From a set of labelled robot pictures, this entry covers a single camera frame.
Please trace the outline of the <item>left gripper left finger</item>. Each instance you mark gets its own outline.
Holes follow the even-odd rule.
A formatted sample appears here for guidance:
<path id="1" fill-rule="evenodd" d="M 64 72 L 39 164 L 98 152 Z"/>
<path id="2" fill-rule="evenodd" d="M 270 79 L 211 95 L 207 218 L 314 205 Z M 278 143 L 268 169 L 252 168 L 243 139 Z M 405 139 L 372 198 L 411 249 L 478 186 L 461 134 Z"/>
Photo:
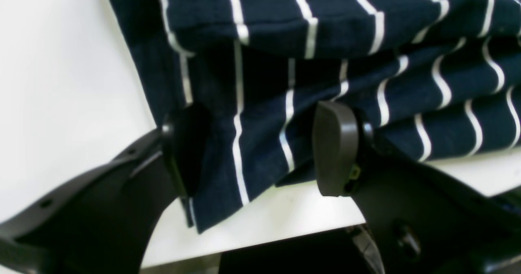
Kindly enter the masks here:
<path id="1" fill-rule="evenodd" d="M 191 105 L 112 161 L 1 223 L 1 265 L 24 274 L 137 274 L 164 210 L 201 177 L 209 112 Z"/>

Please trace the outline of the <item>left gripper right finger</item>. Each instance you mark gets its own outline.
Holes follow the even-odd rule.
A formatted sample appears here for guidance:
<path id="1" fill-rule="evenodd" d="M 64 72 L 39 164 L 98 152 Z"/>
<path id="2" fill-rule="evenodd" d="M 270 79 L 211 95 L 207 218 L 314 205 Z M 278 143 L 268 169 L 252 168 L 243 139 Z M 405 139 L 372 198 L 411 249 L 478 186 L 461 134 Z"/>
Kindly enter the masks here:
<path id="1" fill-rule="evenodd" d="M 321 101 L 314 115 L 320 194 L 350 197 L 387 274 L 519 274 L 520 187 L 486 197 L 408 159 L 361 110 Z"/>

